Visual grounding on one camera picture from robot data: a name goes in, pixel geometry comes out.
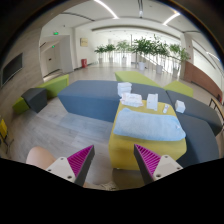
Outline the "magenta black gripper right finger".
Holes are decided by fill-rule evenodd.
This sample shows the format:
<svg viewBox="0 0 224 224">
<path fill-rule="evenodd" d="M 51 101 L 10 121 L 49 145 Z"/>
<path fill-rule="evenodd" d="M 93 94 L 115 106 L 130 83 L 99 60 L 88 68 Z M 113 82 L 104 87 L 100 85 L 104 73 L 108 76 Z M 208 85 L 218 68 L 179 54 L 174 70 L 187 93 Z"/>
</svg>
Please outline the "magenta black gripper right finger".
<svg viewBox="0 0 224 224">
<path fill-rule="evenodd" d="M 145 185 L 182 169 L 182 166 L 169 155 L 160 156 L 137 144 L 134 145 L 134 156 Z"/>
</svg>

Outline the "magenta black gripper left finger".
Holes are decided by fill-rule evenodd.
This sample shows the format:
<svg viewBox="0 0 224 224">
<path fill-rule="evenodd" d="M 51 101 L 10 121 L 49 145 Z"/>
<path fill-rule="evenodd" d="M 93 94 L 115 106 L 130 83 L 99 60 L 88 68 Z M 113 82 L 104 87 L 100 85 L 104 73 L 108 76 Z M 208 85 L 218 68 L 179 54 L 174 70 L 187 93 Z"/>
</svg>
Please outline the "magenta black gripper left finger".
<svg viewBox="0 0 224 224">
<path fill-rule="evenodd" d="M 94 146 L 90 145 L 68 158 L 59 157 L 47 168 L 47 171 L 78 186 L 83 186 L 94 155 Z"/>
</svg>

